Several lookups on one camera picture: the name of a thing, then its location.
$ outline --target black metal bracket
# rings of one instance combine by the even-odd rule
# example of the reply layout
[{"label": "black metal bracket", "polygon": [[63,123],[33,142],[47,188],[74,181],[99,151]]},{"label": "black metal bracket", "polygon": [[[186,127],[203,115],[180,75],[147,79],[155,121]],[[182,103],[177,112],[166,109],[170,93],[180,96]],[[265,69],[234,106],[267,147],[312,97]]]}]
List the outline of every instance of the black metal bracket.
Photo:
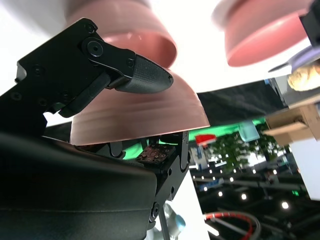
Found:
[{"label": "black metal bracket", "polygon": [[43,113],[71,117],[104,88],[152,94],[172,85],[165,69],[104,42],[97,29],[82,18],[18,61],[17,85],[0,96],[1,129],[41,136]]},{"label": "black metal bracket", "polygon": [[[170,144],[150,143],[136,158],[138,163],[153,171],[157,178],[155,202],[161,210],[166,200],[172,200],[185,178],[188,169],[189,132],[166,134],[160,139]],[[151,211],[152,223],[160,211]]]},{"label": "black metal bracket", "polygon": [[315,0],[300,21],[313,47],[320,45],[320,0]]}]

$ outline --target pink ceramic bowl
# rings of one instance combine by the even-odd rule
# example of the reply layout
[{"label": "pink ceramic bowl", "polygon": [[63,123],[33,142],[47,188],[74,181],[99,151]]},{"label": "pink ceramic bowl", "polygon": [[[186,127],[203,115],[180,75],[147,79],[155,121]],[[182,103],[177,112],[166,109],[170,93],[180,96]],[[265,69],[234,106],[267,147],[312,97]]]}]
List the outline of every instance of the pink ceramic bowl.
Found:
[{"label": "pink ceramic bowl", "polygon": [[134,0],[90,1],[66,18],[68,25],[80,18],[91,19],[104,41],[130,49],[164,68],[176,59],[176,44],[165,27],[147,6]]},{"label": "pink ceramic bowl", "polygon": [[197,94],[171,72],[172,86],[160,93],[103,90],[74,116],[70,141],[94,145],[209,127]]},{"label": "pink ceramic bowl", "polygon": [[231,67],[268,59],[307,37],[299,16],[313,0],[245,0],[230,14],[225,51]]}]

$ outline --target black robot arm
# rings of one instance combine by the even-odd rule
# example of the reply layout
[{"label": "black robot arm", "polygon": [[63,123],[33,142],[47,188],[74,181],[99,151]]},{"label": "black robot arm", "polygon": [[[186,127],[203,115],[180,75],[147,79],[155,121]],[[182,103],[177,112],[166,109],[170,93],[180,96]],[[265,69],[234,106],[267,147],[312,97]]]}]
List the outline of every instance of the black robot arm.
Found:
[{"label": "black robot arm", "polygon": [[1,239],[142,240],[187,173],[188,131],[153,137],[133,161],[42,136],[43,113],[71,117],[104,88],[172,85],[165,69],[96,31],[83,18],[44,43],[18,61],[17,84],[0,96]]},{"label": "black robot arm", "polygon": [[0,97],[3,129],[41,136],[43,113],[71,117],[104,88],[152,94],[172,85],[165,69],[104,42],[97,29],[82,18],[18,61],[17,85]]}]

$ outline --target white wall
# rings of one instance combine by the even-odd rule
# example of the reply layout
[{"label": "white wall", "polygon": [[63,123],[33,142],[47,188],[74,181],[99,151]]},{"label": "white wall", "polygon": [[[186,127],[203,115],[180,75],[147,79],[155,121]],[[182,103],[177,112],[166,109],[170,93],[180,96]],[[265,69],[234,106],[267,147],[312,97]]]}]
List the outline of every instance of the white wall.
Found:
[{"label": "white wall", "polygon": [[320,201],[320,141],[311,138],[290,147],[310,198]]}]

